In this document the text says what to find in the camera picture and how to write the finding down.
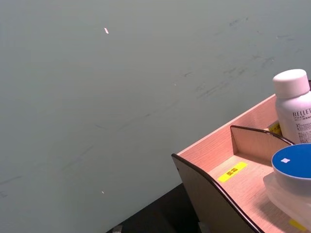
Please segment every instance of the wooden desk organizer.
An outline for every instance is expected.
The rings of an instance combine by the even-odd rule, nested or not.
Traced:
[[[277,120],[275,101],[275,95],[269,97],[172,155],[199,220],[212,233],[301,232],[269,201],[262,180],[273,172],[273,154],[293,144],[263,130]],[[240,162],[247,166],[225,182],[218,180]]]

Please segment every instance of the dark curved edge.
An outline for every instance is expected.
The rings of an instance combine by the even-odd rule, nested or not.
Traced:
[[[256,129],[256,128],[250,128],[250,127],[245,127],[245,126],[239,126],[239,125],[231,125],[230,126],[230,129],[231,128],[239,128],[239,129],[244,129],[244,130],[252,130],[252,131],[256,131],[256,132],[260,132],[260,133],[266,133],[266,134],[269,134],[269,135],[272,135],[273,137],[277,137],[278,139],[286,142],[287,144],[289,145],[295,145],[294,142],[292,142],[291,140],[281,136],[281,135],[278,135],[276,133],[273,133],[273,132],[270,132],[270,131],[267,131],[267,130],[261,130],[261,129]]]
[[[220,195],[223,196],[223,198],[229,203],[229,205],[233,208],[233,210],[237,212],[237,214],[244,220],[244,222],[252,230],[254,230],[257,233],[264,233],[264,231],[249,218],[249,216],[237,205],[237,203],[229,196],[229,194],[210,175],[208,175],[205,171],[203,171],[196,165],[193,165],[187,160],[181,158],[177,154],[172,154],[172,157],[186,164],[187,166],[198,172],[201,176],[203,176],[220,193]]]

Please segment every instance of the white bottle cap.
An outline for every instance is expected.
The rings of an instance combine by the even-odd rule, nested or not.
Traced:
[[[276,97],[290,99],[310,91],[307,73],[303,69],[291,69],[273,78]]]

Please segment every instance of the gray-green wall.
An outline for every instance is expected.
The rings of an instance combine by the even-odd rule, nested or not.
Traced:
[[[310,9],[0,1],[0,232],[104,233],[174,188],[171,153],[311,75]]]

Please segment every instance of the blue lid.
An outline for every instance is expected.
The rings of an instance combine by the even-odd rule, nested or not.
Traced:
[[[279,150],[272,157],[275,169],[299,178],[311,178],[311,144],[297,144]]]

